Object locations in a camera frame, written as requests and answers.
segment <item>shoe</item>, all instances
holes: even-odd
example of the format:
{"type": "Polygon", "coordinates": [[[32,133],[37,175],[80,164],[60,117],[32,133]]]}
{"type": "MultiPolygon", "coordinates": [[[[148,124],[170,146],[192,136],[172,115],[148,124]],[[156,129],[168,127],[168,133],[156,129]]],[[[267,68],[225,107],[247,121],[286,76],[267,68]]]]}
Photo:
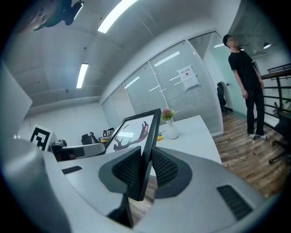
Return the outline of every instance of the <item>shoe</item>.
{"type": "Polygon", "coordinates": [[[267,135],[265,135],[265,134],[264,135],[257,135],[256,134],[256,136],[260,137],[263,140],[266,140],[268,138],[267,135]]]}
{"type": "Polygon", "coordinates": [[[256,137],[256,135],[254,133],[249,134],[249,136],[250,136],[251,139],[255,139],[255,137],[256,137]]]}

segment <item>man's hand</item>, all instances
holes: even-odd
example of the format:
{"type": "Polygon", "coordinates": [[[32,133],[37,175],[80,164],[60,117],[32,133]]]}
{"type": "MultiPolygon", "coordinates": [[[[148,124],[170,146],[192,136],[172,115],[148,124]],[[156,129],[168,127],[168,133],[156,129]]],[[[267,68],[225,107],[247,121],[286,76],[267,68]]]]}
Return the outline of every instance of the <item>man's hand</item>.
{"type": "Polygon", "coordinates": [[[242,93],[242,97],[244,97],[247,100],[249,97],[249,94],[246,92],[246,90],[242,90],[241,93],[242,93]]]}
{"type": "Polygon", "coordinates": [[[264,88],[265,88],[265,86],[264,86],[263,80],[262,80],[262,79],[260,79],[260,80],[259,80],[259,82],[260,82],[260,84],[261,84],[261,88],[262,88],[262,89],[264,89],[264,88]]]}

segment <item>desk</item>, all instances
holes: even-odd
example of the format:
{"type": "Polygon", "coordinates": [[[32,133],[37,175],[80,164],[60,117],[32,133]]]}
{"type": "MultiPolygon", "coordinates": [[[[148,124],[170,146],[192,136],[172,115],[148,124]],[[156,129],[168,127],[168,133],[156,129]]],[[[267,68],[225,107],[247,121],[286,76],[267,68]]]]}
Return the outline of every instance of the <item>desk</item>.
{"type": "MultiPolygon", "coordinates": [[[[160,125],[159,132],[164,130],[165,132],[162,133],[164,139],[156,142],[157,147],[181,151],[222,164],[212,136],[200,115],[173,122],[173,125],[179,133],[178,138],[170,139],[167,133],[167,124],[160,125]]],[[[151,175],[156,176],[153,167],[151,175]]]]}

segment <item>wooden floor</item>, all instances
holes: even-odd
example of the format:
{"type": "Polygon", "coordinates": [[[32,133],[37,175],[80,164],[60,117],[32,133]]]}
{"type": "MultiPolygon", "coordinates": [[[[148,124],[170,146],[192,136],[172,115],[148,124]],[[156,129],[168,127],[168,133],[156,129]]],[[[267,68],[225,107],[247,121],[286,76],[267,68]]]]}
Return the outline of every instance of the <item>wooden floor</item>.
{"type": "MultiPolygon", "coordinates": [[[[266,198],[280,192],[287,177],[286,162],[282,159],[270,165],[269,159],[283,151],[280,146],[272,146],[271,143],[273,140],[281,141],[282,137],[265,126],[264,131],[268,139],[251,140],[246,133],[246,120],[232,113],[223,116],[223,123],[224,134],[213,138],[222,164],[266,198]]],[[[145,199],[137,202],[129,198],[134,224],[149,211],[156,189],[156,178],[151,176],[145,199]]]]}

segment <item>vase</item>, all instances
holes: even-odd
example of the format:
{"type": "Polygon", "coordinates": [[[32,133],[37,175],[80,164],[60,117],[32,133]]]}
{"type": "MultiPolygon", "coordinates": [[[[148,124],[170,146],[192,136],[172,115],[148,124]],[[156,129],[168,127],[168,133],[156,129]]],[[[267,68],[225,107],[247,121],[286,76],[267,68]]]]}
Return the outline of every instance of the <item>vase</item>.
{"type": "Polygon", "coordinates": [[[167,125],[168,125],[167,132],[168,132],[169,138],[170,139],[176,139],[178,137],[178,131],[175,128],[175,126],[173,125],[172,120],[168,120],[166,122],[167,122],[167,125]]]}

